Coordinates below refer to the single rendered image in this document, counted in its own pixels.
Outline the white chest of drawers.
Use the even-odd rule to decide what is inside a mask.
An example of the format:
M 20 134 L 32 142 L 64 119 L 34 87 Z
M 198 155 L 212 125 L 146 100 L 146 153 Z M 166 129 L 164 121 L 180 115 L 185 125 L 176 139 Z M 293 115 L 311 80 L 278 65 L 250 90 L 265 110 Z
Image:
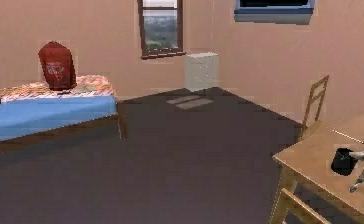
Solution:
M 218 86 L 219 55 L 196 53 L 185 58 L 185 88 L 195 92 Z

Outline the brown framed window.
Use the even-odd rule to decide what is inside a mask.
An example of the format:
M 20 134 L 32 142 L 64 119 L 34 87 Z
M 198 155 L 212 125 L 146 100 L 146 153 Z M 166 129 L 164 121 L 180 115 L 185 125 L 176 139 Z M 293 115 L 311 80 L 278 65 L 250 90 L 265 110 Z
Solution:
M 137 0 L 142 60 L 182 56 L 183 0 Z

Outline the blue bed with patterned cover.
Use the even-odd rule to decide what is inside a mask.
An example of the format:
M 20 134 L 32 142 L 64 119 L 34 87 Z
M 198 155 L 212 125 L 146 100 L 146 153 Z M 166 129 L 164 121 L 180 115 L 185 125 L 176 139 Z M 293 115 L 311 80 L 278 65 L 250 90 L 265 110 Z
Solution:
M 76 81 L 67 91 L 50 90 L 43 81 L 0 89 L 0 154 L 112 121 L 125 139 L 124 103 L 108 78 L 85 75 Z

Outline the wooden chair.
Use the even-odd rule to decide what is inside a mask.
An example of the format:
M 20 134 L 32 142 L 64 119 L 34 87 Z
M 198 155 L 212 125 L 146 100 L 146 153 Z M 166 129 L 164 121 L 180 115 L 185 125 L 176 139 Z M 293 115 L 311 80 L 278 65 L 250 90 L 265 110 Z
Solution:
M 319 120 L 319 116 L 324 103 L 328 81 L 329 81 L 329 76 L 326 75 L 322 77 L 320 80 L 313 83 L 310 87 L 309 96 L 306 104 L 306 110 L 302 120 L 301 131 L 298 137 L 299 141 L 314 134 L 323 125 L 323 122 Z M 314 116 L 314 121 L 311 124 L 308 124 L 311 107 L 313 105 L 317 105 L 317 110 Z

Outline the blue framed picture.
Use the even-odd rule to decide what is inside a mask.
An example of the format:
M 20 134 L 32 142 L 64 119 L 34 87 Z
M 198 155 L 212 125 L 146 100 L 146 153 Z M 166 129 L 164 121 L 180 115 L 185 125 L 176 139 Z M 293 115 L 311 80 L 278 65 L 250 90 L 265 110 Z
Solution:
M 308 25 L 315 0 L 236 0 L 236 22 Z

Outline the wooden table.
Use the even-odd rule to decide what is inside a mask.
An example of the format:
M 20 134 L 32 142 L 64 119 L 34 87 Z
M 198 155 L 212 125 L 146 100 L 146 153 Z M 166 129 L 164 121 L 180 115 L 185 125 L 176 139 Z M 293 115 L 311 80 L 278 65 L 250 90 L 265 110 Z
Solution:
M 358 163 L 350 176 L 338 175 L 330 168 L 338 148 L 362 150 L 364 144 L 338 135 L 331 129 L 364 141 L 364 112 L 345 118 L 273 156 L 281 165 L 281 175 L 269 224 L 285 224 L 288 211 L 292 211 L 305 224 L 331 224 L 294 195 L 298 184 L 354 221 L 364 224 L 364 185 L 353 193 L 349 191 L 349 187 L 364 169 L 364 163 Z

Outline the thin pale pencil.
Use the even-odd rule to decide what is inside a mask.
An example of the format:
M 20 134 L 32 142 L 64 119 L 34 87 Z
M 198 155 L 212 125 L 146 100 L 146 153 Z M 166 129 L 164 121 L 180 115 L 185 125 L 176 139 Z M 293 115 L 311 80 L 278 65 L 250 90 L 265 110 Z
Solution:
M 336 134 L 338 134 L 338 135 L 341 135 L 341 136 L 343 136 L 343 137 L 346 137 L 346 138 L 348 138 L 348 139 L 350 139 L 350 140 L 353 140 L 353 141 L 355 141 L 355 142 L 358 142 L 358 143 L 360 143 L 360 144 L 364 144 L 364 141 L 362 141 L 362 140 L 359 140 L 359 139 L 357 139 L 357 138 L 354 138 L 354 137 L 352 137 L 352 136 L 350 136 L 350 135 L 347 135 L 347 134 L 345 134 L 345 133 L 342 133 L 342 132 L 340 132 L 340 131 L 337 131 L 337 130 L 334 130 L 334 129 L 331 129 L 331 131 L 333 131 L 333 132 L 335 132 Z

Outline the black cup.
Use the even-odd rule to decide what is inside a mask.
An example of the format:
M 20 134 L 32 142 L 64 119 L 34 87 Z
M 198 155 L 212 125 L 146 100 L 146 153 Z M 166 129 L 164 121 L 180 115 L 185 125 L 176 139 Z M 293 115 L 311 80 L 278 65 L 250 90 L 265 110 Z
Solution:
M 349 176 L 355 168 L 358 160 L 353 158 L 349 148 L 338 148 L 331 163 L 331 170 L 342 176 Z

